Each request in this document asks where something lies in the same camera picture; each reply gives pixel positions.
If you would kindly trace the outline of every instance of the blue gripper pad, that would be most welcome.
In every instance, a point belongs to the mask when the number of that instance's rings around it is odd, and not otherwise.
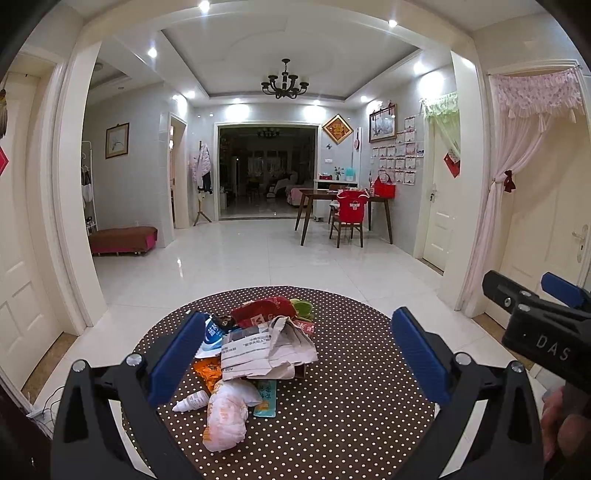
[[[541,284],[542,290],[548,295],[552,295],[555,299],[566,303],[572,309],[579,309],[585,303],[587,295],[584,290],[553,273],[545,273],[542,276]]]
[[[447,405],[452,399],[448,391],[449,372],[429,345],[425,331],[406,307],[394,312],[391,329],[394,341],[402,350],[404,360],[413,371],[425,397],[441,406]]]
[[[170,401],[205,337],[208,313],[193,313],[174,334],[150,375],[147,398],[152,408]]]

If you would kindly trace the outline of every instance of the orange snack bag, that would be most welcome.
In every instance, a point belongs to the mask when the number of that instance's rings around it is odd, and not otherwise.
[[[193,364],[193,370],[205,380],[207,389],[212,392],[217,381],[222,378],[221,359],[218,356],[203,358]]]

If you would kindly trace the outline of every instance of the screw head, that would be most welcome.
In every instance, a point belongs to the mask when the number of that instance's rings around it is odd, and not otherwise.
[[[137,367],[142,362],[142,356],[139,353],[132,353],[125,359],[125,363],[130,367]]]
[[[86,362],[84,360],[76,360],[72,364],[72,370],[74,372],[82,372],[86,368]]]
[[[511,362],[511,369],[518,374],[522,374],[525,371],[525,367],[521,362]]]
[[[460,352],[456,355],[456,362],[460,365],[470,365],[472,363],[472,357],[467,353]]]

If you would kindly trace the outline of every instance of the human hand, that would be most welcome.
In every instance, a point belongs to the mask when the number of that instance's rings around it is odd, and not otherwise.
[[[565,457],[571,456],[577,451],[585,436],[591,432],[591,420],[582,415],[571,414],[563,421],[563,393],[564,387],[561,387],[544,402],[540,420],[544,463],[553,457],[557,447]]]

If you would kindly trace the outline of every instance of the red basket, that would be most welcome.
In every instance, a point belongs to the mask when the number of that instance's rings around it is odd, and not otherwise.
[[[385,174],[388,178],[387,181],[382,181],[379,177],[381,174]],[[381,171],[378,173],[377,178],[374,182],[374,192],[378,197],[384,197],[387,199],[393,199],[396,195],[396,185],[392,182],[390,175],[387,171]]]

